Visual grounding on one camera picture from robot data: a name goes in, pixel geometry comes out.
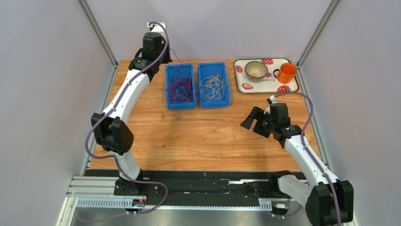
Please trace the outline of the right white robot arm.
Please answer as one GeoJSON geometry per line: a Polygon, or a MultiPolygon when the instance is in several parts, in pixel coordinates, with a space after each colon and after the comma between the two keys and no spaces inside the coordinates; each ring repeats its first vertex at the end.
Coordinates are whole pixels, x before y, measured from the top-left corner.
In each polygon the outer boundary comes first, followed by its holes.
{"type": "Polygon", "coordinates": [[[307,180],[301,182],[287,170],[276,172],[269,179],[273,193],[295,199],[313,226],[353,221],[352,184],[340,180],[317,156],[302,129],[291,123],[285,103],[270,104],[268,110],[253,107],[241,126],[266,138],[273,136],[293,157],[307,180]]]}

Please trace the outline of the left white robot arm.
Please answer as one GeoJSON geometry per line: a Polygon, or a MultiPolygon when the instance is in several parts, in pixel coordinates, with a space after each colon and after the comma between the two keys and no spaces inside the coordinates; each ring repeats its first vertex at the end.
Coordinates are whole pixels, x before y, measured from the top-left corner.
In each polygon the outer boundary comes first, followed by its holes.
{"type": "Polygon", "coordinates": [[[112,102],[102,113],[91,117],[96,143],[108,152],[119,169],[116,181],[118,192],[137,195],[144,189],[143,172],[137,165],[131,147],[134,135],[128,128],[128,118],[139,96],[150,84],[161,64],[171,62],[167,34],[147,32],[143,46],[128,66],[128,72],[121,88],[112,102]]]}

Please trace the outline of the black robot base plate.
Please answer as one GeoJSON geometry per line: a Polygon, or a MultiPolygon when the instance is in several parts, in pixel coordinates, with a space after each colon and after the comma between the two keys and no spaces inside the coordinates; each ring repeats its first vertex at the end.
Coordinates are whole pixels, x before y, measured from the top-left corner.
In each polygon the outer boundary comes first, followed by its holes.
{"type": "Polygon", "coordinates": [[[270,201],[273,208],[286,209],[292,203],[288,195],[273,193],[270,171],[174,171],[144,170],[146,182],[142,193],[118,192],[116,169],[89,169],[86,177],[111,178],[112,194],[133,196],[133,204],[145,202],[148,207],[161,203],[163,207],[259,207],[270,201]]]}

